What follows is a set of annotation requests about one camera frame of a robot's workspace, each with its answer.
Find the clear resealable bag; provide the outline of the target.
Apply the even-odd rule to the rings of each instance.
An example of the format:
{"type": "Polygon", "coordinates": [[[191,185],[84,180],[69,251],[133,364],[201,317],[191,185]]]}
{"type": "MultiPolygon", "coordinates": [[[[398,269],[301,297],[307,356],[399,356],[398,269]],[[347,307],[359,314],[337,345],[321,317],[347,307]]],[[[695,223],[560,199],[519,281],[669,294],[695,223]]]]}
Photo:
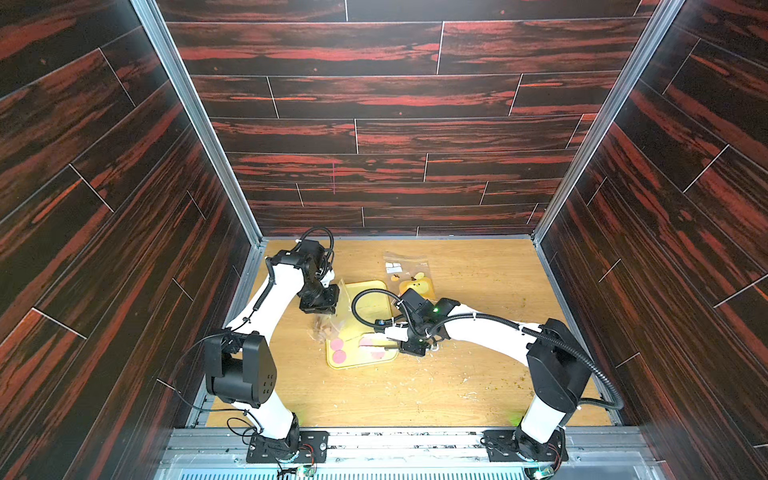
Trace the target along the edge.
{"type": "Polygon", "coordinates": [[[347,285],[343,280],[339,280],[337,286],[339,287],[339,297],[335,312],[315,315],[310,330],[310,338],[316,342],[340,338],[345,330],[358,325],[351,311],[352,296],[347,285]]]}

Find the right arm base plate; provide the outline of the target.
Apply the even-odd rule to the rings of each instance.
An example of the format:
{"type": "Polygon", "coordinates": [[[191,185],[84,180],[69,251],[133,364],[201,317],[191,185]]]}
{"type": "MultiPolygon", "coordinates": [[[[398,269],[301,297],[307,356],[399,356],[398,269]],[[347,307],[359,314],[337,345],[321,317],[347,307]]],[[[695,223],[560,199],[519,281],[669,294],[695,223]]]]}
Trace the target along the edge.
{"type": "Polygon", "coordinates": [[[568,460],[565,431],[556,429],[544,443],[539,443],[521,429],[486,430],[480,438],[491,462],[558,463],[568,460]]]}

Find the metal tongs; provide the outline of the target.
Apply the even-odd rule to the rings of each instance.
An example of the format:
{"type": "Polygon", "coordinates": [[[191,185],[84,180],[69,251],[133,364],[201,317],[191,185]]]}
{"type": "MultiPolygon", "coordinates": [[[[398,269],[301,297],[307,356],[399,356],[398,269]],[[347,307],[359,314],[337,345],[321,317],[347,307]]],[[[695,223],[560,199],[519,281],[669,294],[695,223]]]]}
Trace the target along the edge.
{"type": "Polygon", "coordinates": [[[358,349],[365,354],[369,354],[374,350],[384,350],[385,356],[382,358],[394,357],[398,354],[413,355],[413,352],[407,350],[404,347],[404,342],[399,339],[392,339],[385,336],[383,333],[366,333],[360,337],[358,341],[358,349]],[[359,341],[362,337],[368,337],[373,341],[372,346],[359,346],[359,341]]]}

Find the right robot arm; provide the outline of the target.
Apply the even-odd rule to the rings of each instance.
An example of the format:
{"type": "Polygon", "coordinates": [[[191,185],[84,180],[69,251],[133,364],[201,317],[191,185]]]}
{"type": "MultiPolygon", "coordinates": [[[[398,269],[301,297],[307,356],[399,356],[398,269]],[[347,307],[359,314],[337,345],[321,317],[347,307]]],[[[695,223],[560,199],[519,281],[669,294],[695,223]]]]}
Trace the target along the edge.
{"type": "Polygon", "coordinates": [[[624,407],[618,388],[559,320],[514,322],[453,299],[433,303],[413,289],[400,295],[367,289],[352,299],[350,309],[359,323],[396,341],[403,353],[423,356],[441,341],[456,340],[501,353],[527,367],[534,396],[512,437],[501,443],[483,440],[486,446],[523,461],[559,466],[566,459],[564,427],[579,407],[613,411],[624,407]],[[399,314],[389,320],[364,319],[358,303],[374,294],[390,297],[399,314]]]}

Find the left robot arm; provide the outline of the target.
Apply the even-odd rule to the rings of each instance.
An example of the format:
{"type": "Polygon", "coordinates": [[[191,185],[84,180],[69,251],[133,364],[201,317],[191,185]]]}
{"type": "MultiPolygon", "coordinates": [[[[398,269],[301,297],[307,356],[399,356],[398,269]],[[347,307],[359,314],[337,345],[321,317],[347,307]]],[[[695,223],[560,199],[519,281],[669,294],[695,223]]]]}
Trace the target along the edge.
{"type": "Polygon", "coordinates": [[[266,279],[238,317],[198,342],[206,391],[240,411],[252,429],[249,447],[277,462],[298,455],[300,427],[297,415],[275,392],[270,341],[294,299],[304,313],[335,313],[340,288],[333,283],[333,258],[331,231],[308,229],[291,249],[265,259],[266,279]]]}

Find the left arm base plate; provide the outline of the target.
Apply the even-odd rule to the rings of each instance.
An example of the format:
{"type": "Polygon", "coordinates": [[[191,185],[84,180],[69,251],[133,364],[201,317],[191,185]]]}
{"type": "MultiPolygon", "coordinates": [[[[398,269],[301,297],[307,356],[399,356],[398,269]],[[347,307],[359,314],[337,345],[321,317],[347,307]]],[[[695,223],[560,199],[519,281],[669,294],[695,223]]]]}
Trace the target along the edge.
{"type": "Polygon", "coordinates": [[[249,442],[246,462],[266,463],[324,463],[327,458],[329,432],[300,429],[285,439],[270,439],[253,435],[249,442]]]}

